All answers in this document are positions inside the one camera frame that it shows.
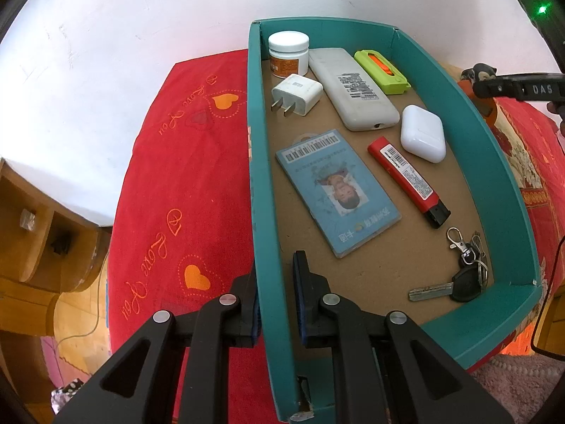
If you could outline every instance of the silver bolt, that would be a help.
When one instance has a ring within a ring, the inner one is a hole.
[[[164,309],[157,311],[155,314],[153,314],[153,320],[157,323],[166,322],[170,318],[171,318],[171,314],[169,313],[169,311],[166,311]]]
[[[391,322],[396,325],[402,325],[406,322],[406,320],[408,320],[408,317],[406,317],[406,314],[402,311],[394,311],[389,315],[389,319],[391,319]]]
[[[328,306],[335,306],[341,301],[335,293],[326,293],[321,300]]]
[[[237,296],[231,293],[226,293],[220,297],[220,304],[224,306],[231,306],[237,301]]]

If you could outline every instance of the white sticker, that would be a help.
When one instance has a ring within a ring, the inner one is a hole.
[[[369,84],[365,83],[359,73],[342,73],[337,79],[352,99],[379,100],[379,96]]]
[[[286,159],[286,162],[293,163],[339,142],[340,139],[337,138],[334,132],[328,132],[320,137],[311,138],[304,143],[290,147],[288,150],[282,152],[282,156]]]
[[[381,153],[388,159],[397,171],[406,179],[406,181],[416,190],[420,197],[424,200],[428,199],[432,193],[432,187],[430,187],[422,176],[417,173],[416,169],[410,165],[410,163],[402,156],[396,148],[391,144],[386,145],[381,149]]]

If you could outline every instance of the teal box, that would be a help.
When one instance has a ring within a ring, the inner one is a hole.
[[[491,352],[541,297],[536,246],[522,196],[492,133],[457,84],[396,27],[363,20],[299,17],[257,20],[249,31],[248,125],[255,266],[269,377],[278,417],[298,412],[297,377],[308,379],[314,418],[333,422],[331,359],[296,362],[287,307],[269,160],[261,61],[269,35],[305,32],[310,48],[341,47],[353,56],[367,46],[406,76],[426,107],[444,119],[444,132],[475,201],[488,241],[495,282],[477,299],[423,325],[459,364],[469,368]]]

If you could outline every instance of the brown cardboard bottom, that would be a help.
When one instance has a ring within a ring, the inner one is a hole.
[[[422,324],[458,307],[459,303],[448,297],[419,302],[408,299],[409,290],[450,282],[459,270],[459,254],[448,247],[450,242],[446,238],[446,231],[451,226],[459,228],[467,241],[479,231],[490,263],[475,204],[451,148],[447,146],[447,155],[442,162],[433,164],[402,149],[400,124],[383,130],[349,131],[326,93],[306,116],[292,113],[284,117],[282,109],[271,112],[270,90],[281,79],[270,73],[269,61],[264,61],[262,67],[273,189],[291,323],[296,319],[292,290],[295,250],[305,250],[311,272],[325,276],[333,292],[354,301],[364,311],[386,315],[392,310],[400,310]],[[306,76],[316,79],[311,71]],[[388,97],[400,114],[410,104],[425,108],[413,89]],[[292,145],[300,135],[320,134],[330,129],[339,130],[402,214],[397,224],[341,259],[334,256],[275,157],[276,151]],[[405,192],[367,152],[367,146],[382,135],[402,152],[451,211],[440,229],[433,229],[428,224]],[[489,273],[489,283],[492,283],[492,272]],[[304,357],[303,352],[297,354],[299,359]]]

